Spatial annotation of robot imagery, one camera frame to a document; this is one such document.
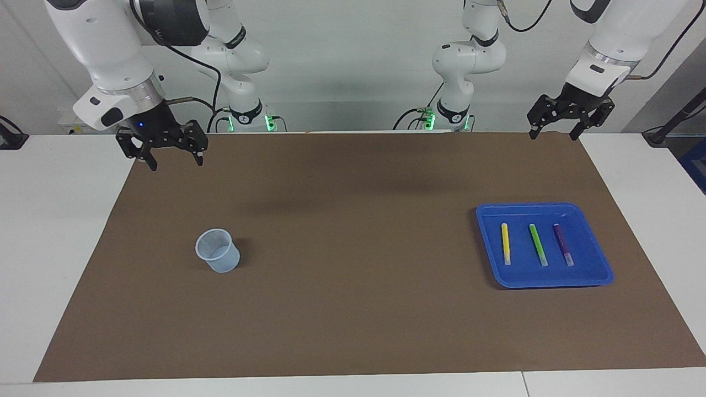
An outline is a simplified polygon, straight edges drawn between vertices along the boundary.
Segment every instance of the green led light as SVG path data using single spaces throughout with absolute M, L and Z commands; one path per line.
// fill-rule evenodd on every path
M 270 117 L 269 114 L 265 114 L 265 123 L 267 124 L 267 130 L 269 132 L 277 130 L 277 123 L 275 123 L 275 121 L 272 120 L 272 117 Z
M 429 113 L 429 115 L 426 118 L 426 122 L 424 123 L 424 129 L 426 129 L 427 131 L 433 130 L 434 123 L 436 123 L 436 114 Z

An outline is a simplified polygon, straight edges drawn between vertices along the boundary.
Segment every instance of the black strap on robot arm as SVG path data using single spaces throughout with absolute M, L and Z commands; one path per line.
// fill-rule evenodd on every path
M 262 111 L 263 111 L 263 103 L 261 100 L 258 100 L 257 106 L 255 106 L 254 109 L 241 113 L 233 110 L 232 107 L 229 108 L 230 114 L 241 124 L 241 125 L 249 125 L 252 124 L 253 120 L 259 116 Z
M 75 10 L 85 3 L 87 0 L 47 0 L 54 8 L 61 11 Z
M 573 3 L 573 0 L 571 0 L 571 9 L 574 11 L 574 14 L 576 14 L 577 17 L 581 18 L 581 20 L 587 23 L 596 23 L 601 18 L 603 12 L 605 12 L 606 8 L 608 8 L 608 5 L 610 3 L 611 0 L 596 0 L 591 5 L 591 8 L 584 11 L 578 8 Z
M 138 0 L 145 25 L 163 42 L 192 47 L 208 35 L 195 0 Z
M 5 116 L 0 116 L 0 120 L 7 123 L 9 126 L 17 130 L 17 133 L 13 133 L 7 127 L 0 124 L 0 150 L 18 150 L 22 148 L 25 144 L 29 135 L 22 132 L 17 124 L 13 123 L 10 119 Z
M 476 40 L 478 45 L 481 47 L 490 47 L 491 45 L 495 44 L 496 41 L 498 41 L 498 38 L 500 38 L 500 30 L 496 30 L 495 35 L 489 38 L 488 40 L 482 40 L 476 35 L 471 36 L 471 40 Z
M 233 37 L 233 40 L 230 40 L 229 42 L 225 43 L 225 47 L 227 49 L 234 49 L 235 47 L 238 47 L 240 43 L 245 40 L 245 36 L 248 34 L 248 31 L 245 29 L 244 25 L 240 26 L 240 31 L 238 32 L 235 37 Z
M 441 100 L 439 100 L 436 103 L 436 109 L 439 111 L 439 114 L 446 118 L 449 123 L 451 124 L 458 124 L 463 119 L 468 115 L 468 111 L 471 107 L 467 107 L 466 110 L 462 110 L 461 112 L 454 112 L 453 110 L 446 109 L 444 105 L 441 104 Z

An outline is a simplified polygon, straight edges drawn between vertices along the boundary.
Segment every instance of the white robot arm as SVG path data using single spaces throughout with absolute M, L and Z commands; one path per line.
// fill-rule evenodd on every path
M 73 55 L 90 73 L 93 86 L 73 106 L 91 127 L 104 130 L 125 121 L 131 133 L 116 139 L 128 158 L 152 170 L 152 148 L 175 147 L 203 164 L 208 139 L 196 120 L 177 123 L 154 68 L 142 53 L 131 6 L 144 23 L 160 24 L 158 38 L 173 45 L 197 45 L 208 34 L 205 0 L 46 0 L 47 11 Z M 132 141 L 142 142 L 137 148 Z
M 443 79 L 434 109 L 439 128 L 461 129 L 473 98 L 469 77 L 497 71 L 505 63 L 505 45 L 498 39 L 500 16 L 496 0 L 468 0 L 463 6 L 462 21 L 471 40 L 436 48 L 432 64 Z
M 260 43 L 248 35 L 240 23 L 232 0 L 209 0 L 210 32 L 191 50 L 191 56 L 217 68 L 221 89 L 228 97 L 228 112 L 236 121 L 236 131 L 267 131 L 264 106 L 255 84 L 246 76 L 267 69 L 270 57 Z M 197 65 L 201 73 L 217 80 L 209 68 Z
M 615 104 L 608 97 L 645 57 L 687 0 L 571 0 L 574 13 L 595 30 L 557 98 L 542 95 L 527 113 L 535 139 L 560 119 L 578 119 L 571 138 L 601 126 Z

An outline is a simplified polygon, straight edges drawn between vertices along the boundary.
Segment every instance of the black stand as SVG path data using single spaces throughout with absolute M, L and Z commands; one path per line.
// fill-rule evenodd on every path
M 13 134 L 4 125 L 0 124 L 0 136 L 3 137 L 5 143 L 0 145 L 0 150 L 18 150 L 25 144 L 30 136 L 24 133 Z
M 701 90 L 688 104 L 674 117 L 667 122 L 659 131 L 649 134 L 644 133 L 642 136 L 645 137 L 647 143 L 653 148 L 661 148 L 664 143 L 666 136 L 681 122 L 683 122 L 690 114 L 694 113 L 697 107 L 703 102 L 706 102 L 706 88 Z

